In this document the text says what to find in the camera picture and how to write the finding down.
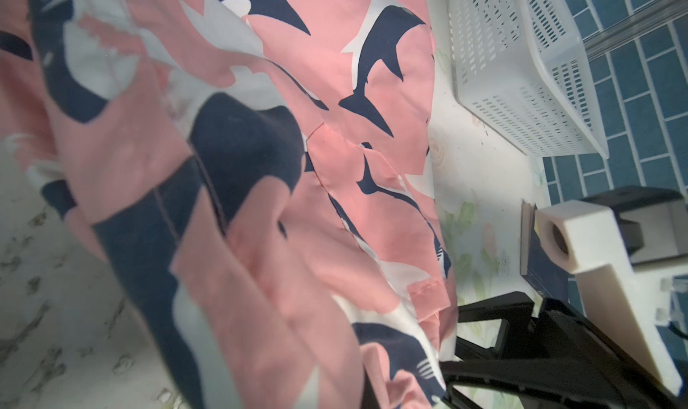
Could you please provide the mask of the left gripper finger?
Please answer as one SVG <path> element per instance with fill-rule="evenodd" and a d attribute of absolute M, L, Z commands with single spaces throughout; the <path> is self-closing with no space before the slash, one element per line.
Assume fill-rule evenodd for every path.
<path fill-rule="evenodd" d="M 370 381 L 370 378 L 367 374 L 367 371 L 364 371 L 365 374 L 365 382 L 364 382 L 364 388 L 363 388 L 363 394 L 361 398 L 361 404 L 360 408 L 361 409 L 380 409 L 379 402 L 376 397 L 376 393 L 374 392 L 374 388 L 372 386 L 372 383 Z"/>

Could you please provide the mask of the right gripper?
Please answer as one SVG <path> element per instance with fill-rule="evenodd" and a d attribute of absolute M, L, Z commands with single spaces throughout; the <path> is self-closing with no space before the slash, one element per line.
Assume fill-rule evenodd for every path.
<path fill-rule="evenodd" d="M 620 214 L 673 200 L 683 201 L 687 212 L 684 196 L 664 188 L 627 186 L 579 201 Z M 686 407 L 686 365 L 676 364 L 670 355 L 684 381 L 674 395 L 587 318 L 578 282 L 569 275 L 569 301 L 543 298 L 536 304 L 523 292 L 511 292 L 458 308 L 459 324 L 501 323 L 492 347 L 459 339 L 455 360 L 441 364 L 447 406 L 473 407 L 464 389 L 477 387 L 517 396 L 527 408 Z M 686 291 L 686 276 L 679 277 L 677 294 Z M 681 319 L 677 294 L 671 305 Z M 673 328 L 677 320 L 664 328 Z"/>

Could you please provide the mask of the pink shark-print shorts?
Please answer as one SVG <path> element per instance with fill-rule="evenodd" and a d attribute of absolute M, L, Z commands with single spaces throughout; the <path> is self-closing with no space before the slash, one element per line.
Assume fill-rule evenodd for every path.
<path fill-rule="evenodd" d="M 297 34 L 351 52 L 324 91 L 211 73 L 208 50 Z M 427 0 L 1 0 L 1 138 L 68 228 L 106 260 L 177 388 L 201 374 L 164 312 L 175 276 L 227 368 L 265 343 L 220 297 L 247 289 L 329 378 L 323 395 L 430 408 L 447 394 L 457 300 L 432 187 L 435 38 Z"/>

